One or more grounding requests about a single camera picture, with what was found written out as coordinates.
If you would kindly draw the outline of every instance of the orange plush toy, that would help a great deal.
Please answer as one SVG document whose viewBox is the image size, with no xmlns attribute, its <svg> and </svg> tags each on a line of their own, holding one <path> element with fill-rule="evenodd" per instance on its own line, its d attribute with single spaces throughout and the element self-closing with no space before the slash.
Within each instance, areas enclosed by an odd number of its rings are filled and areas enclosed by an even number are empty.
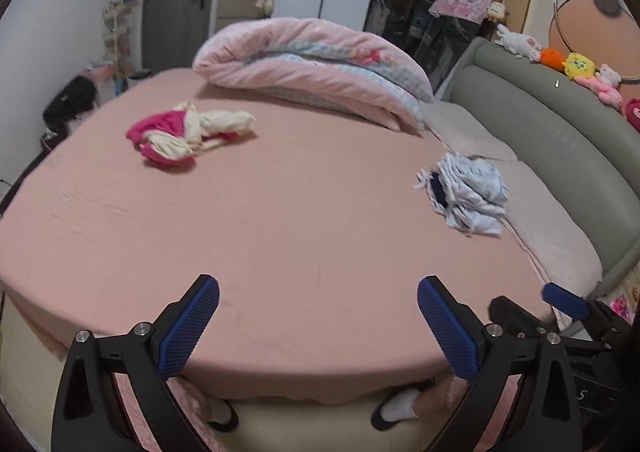
<svg viewBox="0 0 640 452">
<path fill-rule="evenodd" d="M 555 49 L 551 49 L 550 47 L 544 48 L 540 52 L 540 63 L 564 73 L 564 66 L 562 65 L 562 63 L 564 63 L 564 57 Z"/>
</svg>

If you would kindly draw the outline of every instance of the black bag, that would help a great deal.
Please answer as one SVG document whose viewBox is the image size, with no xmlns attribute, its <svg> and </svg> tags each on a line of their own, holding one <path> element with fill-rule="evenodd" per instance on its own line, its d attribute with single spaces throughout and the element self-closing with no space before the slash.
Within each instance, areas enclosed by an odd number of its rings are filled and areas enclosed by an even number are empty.
<svg viewBox="0 0 640 452">
<path fill-rule="evenodd" d="M 94 108 L 96 95 L 94 83 L 85 77 L 76 77 L 56 96 L 45 109 L 42 117 L 51 130 L 62 127 L 78 114 Z"/>
</svg>

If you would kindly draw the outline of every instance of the bed frame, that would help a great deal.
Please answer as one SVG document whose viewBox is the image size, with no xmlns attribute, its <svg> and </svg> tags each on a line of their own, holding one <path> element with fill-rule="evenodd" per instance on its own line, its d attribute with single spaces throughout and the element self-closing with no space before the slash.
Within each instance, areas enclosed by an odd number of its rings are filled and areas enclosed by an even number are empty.
<svg viewBox="0 0 640 452">
<path fill-rule="evenodd" d="M 640 259 L 640 135 L 559 72 L 477 38 L 443 99 L 509 145 L 588 236 L 616 286 Z"/>
</svg>

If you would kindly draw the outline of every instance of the metal bolt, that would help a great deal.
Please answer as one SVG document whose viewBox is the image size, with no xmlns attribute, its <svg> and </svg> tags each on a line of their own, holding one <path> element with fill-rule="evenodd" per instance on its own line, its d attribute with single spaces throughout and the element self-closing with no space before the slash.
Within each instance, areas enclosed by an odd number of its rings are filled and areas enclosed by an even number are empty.
<svg viewBox="0 0 640 452">
<path fill-rule="evenodd" d="M 501 337 L 504 331 L 498 324 L 489 324 L 486 327 L 486 332 L 489 333 L 492 337 Z"/>
<path fill-rule="evenodd" d="M 546 335 L 546 339 L 549 340 L 549 343 L 557 346 L 560 343 L 560 337 L 555 333 L 548 333 Z"/>
<path fill-rule="evenodd" d="M 139 337 L 143 337 L 151 331 L 151 324 L 149 322 L 141 322 L 133 328 L 133 332 Z"/>
<path fill-rule="evenodd" d="M 82 331 L 78 331 L 78 333 L 76 333 L 76 342 L 86 342 L 89 337 L 91 336 L 91 333 L 89 333 L 89 331 L 87 331 L 86 329 L 83 329 Z"/>
</svg>

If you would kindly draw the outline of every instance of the spongebob plush toy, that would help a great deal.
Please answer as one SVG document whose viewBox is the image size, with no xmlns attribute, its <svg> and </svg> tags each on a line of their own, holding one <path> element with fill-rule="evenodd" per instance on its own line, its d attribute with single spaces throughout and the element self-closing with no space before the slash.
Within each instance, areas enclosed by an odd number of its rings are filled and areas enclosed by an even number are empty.
<svg viewBox="0 0 640 452">
<path fill-rule="evenodd" d="M 575 77 L 593 78 L 596 73 L 596 64 L 577 53 L 569 54 L 562 65 L 564 66 L 564 74 L 569 77 L 569 80 L 573 80 Z"/>
</svg>

